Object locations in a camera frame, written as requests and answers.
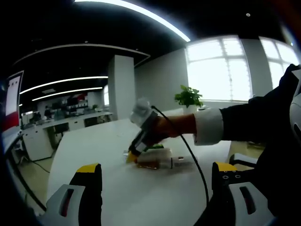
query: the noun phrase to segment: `floor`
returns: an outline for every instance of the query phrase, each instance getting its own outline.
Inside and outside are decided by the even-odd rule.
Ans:
[[[232,141],[228,159],[234,153],[242,153],[250,157],[258,158],[262,151],[263,148],[250,146],[247,142]],[[50,171],[53,157],[41,161],[36,161],[36,163],[41,165],[47,171]],[[249,169],[248,167],[240,165],[236,165],[236,167],[238,168],[238,170]],[[38,165],[27,161],[22,162],[22,164],[19,166],[19,169],[30,189],[32,189],[37,198],[44,205],[46,205],[49,173],[45,172]],[[36,215],[44,213],[44,211],[35,203],[35,201],[29,195],[25,195],[24,201],[28,204],[28,206],[33,208]]]

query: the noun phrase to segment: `led light strip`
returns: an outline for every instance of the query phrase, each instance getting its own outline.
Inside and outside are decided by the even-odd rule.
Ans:
[[[165,27],[169,28],[170,30],[172,30],[174,33],[176,33],[177,35],[179,35],[182,39],[184,39],[186,42],[189,42],[190,39],[183,33],[181,32],[179,29],[177,29],[175,26],[173,26],[171,23],[169,23],[168,21],[166,21],[165,19],[159,17],[158,15],[140,7],[137,6],[135,4],[126,2],[126,1],[122,1],[122,0],[75,0],[75,2],[83,2],[83,1],[93,1],[93,2],[101,2],[101,3],[108,3],[108,4],[112,4],[112,5],[116,5],[116,6],[122,6],[125,8],[129,8],[131,10],[134,10],[138,13],[142,13],[156,21],[158,21],[159,23],[163,24]]]
[[[60,93],[54,93],[54,94],[50,94],[50,95],[47,95],[47,96],[35,98],[35,99],[33,99],[32,101],[35,101],[35,100],[41,100],[41,99],[43,99],[43,98],[52,97],[52,96],[56,96],[56,95],[60,95],[60,94],[64,94],[64,93],[72,93],[72,92],[85,91],[85,90],[94,90],[94,89],[102,89],[102,87],[69,90],[69,91],[64,91],[64,92],[60,92]]]
[[[20,92],[20,94],[26,93],[30,90],[37,89],[37,88],[40,88],[40,87],[43,87],[43,86],[48,86],[48,85],[51,85],[51,84],[56,84],[56,83],[65,82],[65,81],[75,81],[75,80],[84,80],[84,79],[107,79],[107,78],[108,78],[108,76],[93,76],[93,77],[81,77],[81,78],[64,79],[64,80],[59,80],[59,81],[53,81],[53,82],[45,83],[45,84],[42,84],[42,85],[39,85],[39,86],[32,87],[32,88],[27,89],[27,90],[24,90],[24,91]]]

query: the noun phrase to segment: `black sleeve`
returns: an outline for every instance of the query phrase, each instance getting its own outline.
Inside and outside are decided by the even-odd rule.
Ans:
[[[289,108],[298,85],[290,65],[279,86],[264,97],[255,97],[248,104],[221,109],[223,140],[267,142],[275,133],[290,129]]]

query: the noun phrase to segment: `yellow object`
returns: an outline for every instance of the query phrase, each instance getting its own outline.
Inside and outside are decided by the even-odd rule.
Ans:
[[[218,170],[219,171],[233,171],[237,170],[235,166],[232,166],[229,163],[224,163],[224,162],[215,162],[218,165]]]
[[[87,166],[80,167],[76,172],[77,173],[94,173],[95,167],[98,165],[98,163],[90,164]]]
[[[128,152],[127,163],[134,162],[138,157],[132,154],[131,151]]]

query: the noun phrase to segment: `cable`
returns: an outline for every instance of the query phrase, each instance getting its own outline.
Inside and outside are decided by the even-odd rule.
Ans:
[[[155,109],[157,112],[159,112],[171,124],[171,126],[180,135],[180,137],[184,141],[185,145],[187,146],[187,148],[188,148],[188,150],[189,150],[189,152],[190,152],[190,154],[191,154],[191,156],[192,156],[192,158],[193,158],[193,160],[194,160],[194,162],[195,162],[195,164],[196,164],[196,166],[198,168],[198,171],[199,171],[199,173],[200,173],[200,175],[202,177],[202,180],[203,180],[203,183],[204,183],[204,187],[205,187],[205,194],[206,194],[206,206],[208,206],[208,204],[209,204],[209,194],[208,194],[208,188],[207,188],[207,183],[206,183],[206,180],[205,180],[205,176],[204,176],[204,174],[203,174],[203,172],[202,172],[202,170],[201,170],[201,168],[200,168],[200,166],[198,164],[198,161],[197,161],[196,157],[194,156],[191,148],[189,147],[186,139],[183,137],[183,135],[178,130],[178,128],[175,126],[175,124],[169,118],[167,118],[158,108],[156,108],[155,106],[151,106],[151,108]]]
[[[38,166],[40,166],[41,168],[42,168],[42,170],[44,170],[45,172],[47,172],[47,173],[50,173],[48,170],[46,170],[45,168],[43,168],[40,164],[38,164],[38,163],[36,163],[36,162],[34,162],[34,161],[31,161],[33,164],[36,164],[36,165],[38,165]]]

